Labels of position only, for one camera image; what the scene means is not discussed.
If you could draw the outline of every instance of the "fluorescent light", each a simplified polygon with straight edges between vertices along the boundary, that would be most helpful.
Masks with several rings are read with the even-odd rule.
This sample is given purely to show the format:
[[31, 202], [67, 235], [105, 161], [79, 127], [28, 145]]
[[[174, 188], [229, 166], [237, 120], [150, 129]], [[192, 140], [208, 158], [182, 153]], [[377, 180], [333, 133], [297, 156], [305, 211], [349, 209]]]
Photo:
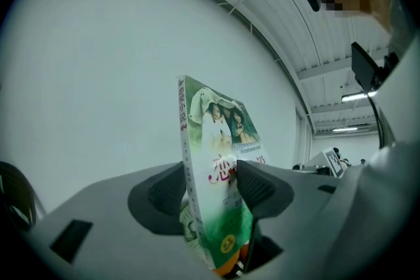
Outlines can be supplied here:
[[[373, 97], [377, 94], [377, 91], [371, 91], [368, 93], [369, 97]], [[366, 96], [363, 93], [360, 94], [348, 94], [346, 96], [341, 97], [341, 101], [342, 102], [348, 102], [350, 100], [356, 100], [356, 99], [363, 99], [363, 98], [367, 98], [368, 96]]]
[[335, 129], [333, 132], [346, 132], [348, 130], [357, 130], [357, 127], [346, 127], [345, 129]]

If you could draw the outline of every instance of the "illustration of people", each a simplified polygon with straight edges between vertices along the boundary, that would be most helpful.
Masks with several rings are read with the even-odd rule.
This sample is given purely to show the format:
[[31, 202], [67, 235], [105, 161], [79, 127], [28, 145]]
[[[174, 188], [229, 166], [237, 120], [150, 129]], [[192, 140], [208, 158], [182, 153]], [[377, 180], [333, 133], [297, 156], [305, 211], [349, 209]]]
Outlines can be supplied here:
[[217, 153], [226, 153], [232, 148], [232, 135], [221, 111], [221, 106], [209, 104], [203, 115], [201, 144]]
[[243, 113], [238, 108], [233, 108], [231, 113], [233, 114], [231, 126], [233, 141], [242, 144], [255, 142], [254, 137], [250, 135], [249, 126], [243, 117]]

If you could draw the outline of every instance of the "book cover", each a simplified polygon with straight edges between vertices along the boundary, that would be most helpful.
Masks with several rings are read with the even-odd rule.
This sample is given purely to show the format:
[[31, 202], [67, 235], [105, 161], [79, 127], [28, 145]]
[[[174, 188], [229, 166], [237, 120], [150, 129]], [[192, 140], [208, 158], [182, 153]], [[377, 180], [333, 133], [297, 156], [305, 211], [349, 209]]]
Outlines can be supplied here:
[[219, 268], [251, 237], [253, 219], [236, 185], [236, 161], [268, 158], [240, 101], [189, 76], [178, 79], [178, 100], [191, 213], [202, 258]]

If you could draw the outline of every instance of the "white wall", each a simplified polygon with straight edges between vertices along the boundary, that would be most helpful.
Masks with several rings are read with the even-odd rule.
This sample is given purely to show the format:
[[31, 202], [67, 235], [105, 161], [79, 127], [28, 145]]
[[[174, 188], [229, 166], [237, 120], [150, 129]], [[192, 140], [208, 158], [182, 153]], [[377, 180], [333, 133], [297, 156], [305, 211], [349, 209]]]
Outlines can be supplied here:
[[312, 129], [308, 119], [296, 111], [296, 137], [295, 137], [295, 154], [293, 156], [293, 164], [305, 163], [309, 160], [310, 142], [312, 140]]
[[272, 164], [292, 165], [292, 86], [212, 0], [19, 0], [0, 42], [0, 160], [47, 212], [93, 182], [182, 159], [184, 73], [241, 100]]
[[379, 150], [379, 138], [377, 134], [313, 138], [311, 157], [330, 147], [337, 147], [352, 165], [359, 165], [361, 159], [369, 160]]

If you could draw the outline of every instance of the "black slot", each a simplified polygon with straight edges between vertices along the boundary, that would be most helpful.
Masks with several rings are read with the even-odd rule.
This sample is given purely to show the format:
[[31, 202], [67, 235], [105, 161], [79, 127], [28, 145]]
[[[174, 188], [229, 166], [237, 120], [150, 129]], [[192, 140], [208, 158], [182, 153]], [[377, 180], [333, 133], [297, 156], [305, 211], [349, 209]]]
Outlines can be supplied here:
[[51, 250], [65, 261], [72, 263], [77, 250], [79, 250], [92, 225], [90, 222], [72, 220], [50, 246]]
[[318, 190], [324, 191], [326, 193], [334, 193], [335, 187], [324, 184], [323, 186], [318, 187]]

